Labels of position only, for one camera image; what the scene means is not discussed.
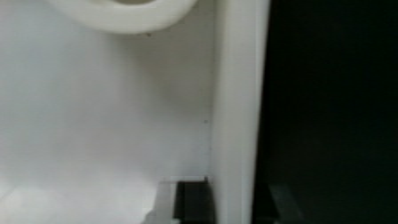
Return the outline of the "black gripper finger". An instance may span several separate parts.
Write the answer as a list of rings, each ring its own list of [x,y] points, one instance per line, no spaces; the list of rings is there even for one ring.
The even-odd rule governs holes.
[[[175,219],[180,224],[216,224],[214,196],[207,181],[178,183]]]

